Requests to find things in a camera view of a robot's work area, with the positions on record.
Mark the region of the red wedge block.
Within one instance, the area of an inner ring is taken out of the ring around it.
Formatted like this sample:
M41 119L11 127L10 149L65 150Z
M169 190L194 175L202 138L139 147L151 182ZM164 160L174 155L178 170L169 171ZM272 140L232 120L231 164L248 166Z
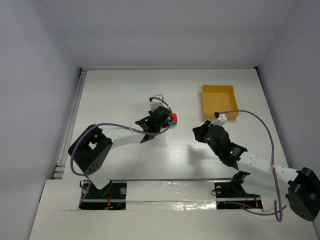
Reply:
M173 122L177 122L178 121L178 117L175 113L172 114L172 121Z

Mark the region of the yellow plastic tray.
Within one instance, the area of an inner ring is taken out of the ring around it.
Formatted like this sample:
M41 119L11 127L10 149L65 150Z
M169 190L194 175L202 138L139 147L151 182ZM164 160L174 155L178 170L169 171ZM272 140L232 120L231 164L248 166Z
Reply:
M215 112L238 110L232 85L203 85L200 96L203 119L214 119Z

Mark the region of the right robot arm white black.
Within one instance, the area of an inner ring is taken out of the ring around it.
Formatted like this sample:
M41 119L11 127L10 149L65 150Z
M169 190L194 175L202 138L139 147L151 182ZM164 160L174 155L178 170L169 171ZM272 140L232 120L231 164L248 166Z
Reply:
M316 220L320 213L320 180L313 170L272 164L231 142L228 132L210 121L192 132L195 140L207 144L224 165L238 171L232 178L237 189L281 200L282 206L290 207L302 219Z

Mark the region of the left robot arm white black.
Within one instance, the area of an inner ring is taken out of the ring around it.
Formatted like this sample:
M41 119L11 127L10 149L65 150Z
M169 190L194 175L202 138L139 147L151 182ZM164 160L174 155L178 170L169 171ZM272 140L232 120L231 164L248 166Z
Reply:
M88 188L93 188L106 197L110 194L112 181L102 170L109 152L115 148L142 144L153 140L170 127L170 108L159 106L149 111L149 115L136 121L133 127L115 123L99 123L88 126L69 147L70 168L73 174L89 180Z

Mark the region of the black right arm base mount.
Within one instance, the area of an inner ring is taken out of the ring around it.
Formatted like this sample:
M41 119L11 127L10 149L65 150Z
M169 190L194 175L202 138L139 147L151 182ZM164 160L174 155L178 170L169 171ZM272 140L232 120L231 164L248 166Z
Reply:
M260 195L246 193L242 187L245 177L248 172L239 171L229 182L217 182L214 184L214 189L211 195L221 199L248 199L260 198Z

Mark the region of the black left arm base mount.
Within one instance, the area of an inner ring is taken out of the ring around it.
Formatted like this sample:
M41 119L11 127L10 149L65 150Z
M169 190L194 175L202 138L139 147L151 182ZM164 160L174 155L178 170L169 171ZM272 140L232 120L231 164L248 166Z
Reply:
M101 190L91 183L85 196L88 186L89 183L86 180L80 182L82 191L79 208L81 210L124 210L126 208L126 182L112 182Z

